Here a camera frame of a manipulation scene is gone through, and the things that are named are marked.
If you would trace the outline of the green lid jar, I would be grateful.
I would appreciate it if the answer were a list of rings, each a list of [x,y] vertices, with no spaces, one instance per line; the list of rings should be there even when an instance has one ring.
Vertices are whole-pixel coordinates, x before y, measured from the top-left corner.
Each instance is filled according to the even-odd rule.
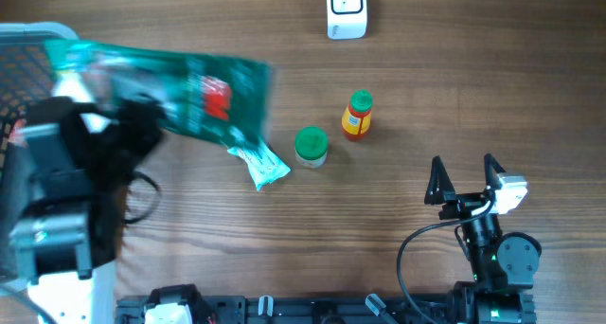
[[[328,135],[319,127],[305,127],[295,137],[295,158],[304,167],[312,169],[321,167],[328,156],[328,149]]]

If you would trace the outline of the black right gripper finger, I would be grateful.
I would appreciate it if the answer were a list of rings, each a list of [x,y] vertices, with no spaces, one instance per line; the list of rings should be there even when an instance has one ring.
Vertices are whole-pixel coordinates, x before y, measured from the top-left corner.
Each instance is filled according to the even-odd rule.
[[[501,183],[498,181],[498,175],[505,173],[506,170],[498,163],[491,153],[484,155],[484,173],[487,187],[498,189]]]
[[[442,205],[456,200],[455,188],[439,155],[432,159],[425,205]]]

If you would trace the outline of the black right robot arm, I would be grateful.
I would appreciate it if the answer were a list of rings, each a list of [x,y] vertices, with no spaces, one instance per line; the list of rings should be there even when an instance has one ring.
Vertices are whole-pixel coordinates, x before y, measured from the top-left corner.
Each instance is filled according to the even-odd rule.
[[[459,281],[445,300],[445,323],[529,324],[537,321],[533,296],[534,274],[542,247],[522,232],[505,234],[498,221],[519,206],[528,193],[526,179],[507,172],[491,154],[484,157],[486,187],[475,193],[455,191],[436,156],[424,198],[441,205],[441,220],[453,220],[456,235],[471,265],[472,282]]]

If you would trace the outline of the green 3M gloves package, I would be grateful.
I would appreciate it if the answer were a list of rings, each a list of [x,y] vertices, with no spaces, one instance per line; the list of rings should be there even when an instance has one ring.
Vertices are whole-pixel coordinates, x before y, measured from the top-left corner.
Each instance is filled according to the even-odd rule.
[[[267,62],[208,53],[171,52],[86,40],[47,40],[61,81],[75,81],[83,101],[115,116],[127,102],[160,111],[178,135],[255,149],[266,139],[273,68]]]

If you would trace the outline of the teal wet wipes pack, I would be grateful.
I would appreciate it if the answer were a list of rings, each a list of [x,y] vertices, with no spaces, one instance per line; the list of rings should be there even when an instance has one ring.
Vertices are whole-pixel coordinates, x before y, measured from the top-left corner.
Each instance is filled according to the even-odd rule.
[[[273,184],[291,172],[291,168],[263,140],[255,149],[232,147],[227,152],[246,163],[256,191],[261,191],[264,186]]]

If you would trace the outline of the red yellow sauce bottle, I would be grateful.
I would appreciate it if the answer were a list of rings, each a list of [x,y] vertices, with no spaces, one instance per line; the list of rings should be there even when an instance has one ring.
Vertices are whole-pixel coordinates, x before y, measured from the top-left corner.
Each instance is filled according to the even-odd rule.
[[[348,140],[360,140],[368,133],[372,106],[372,95],[366,90],[356,91],[351,96],[341,119],[342,132]]]

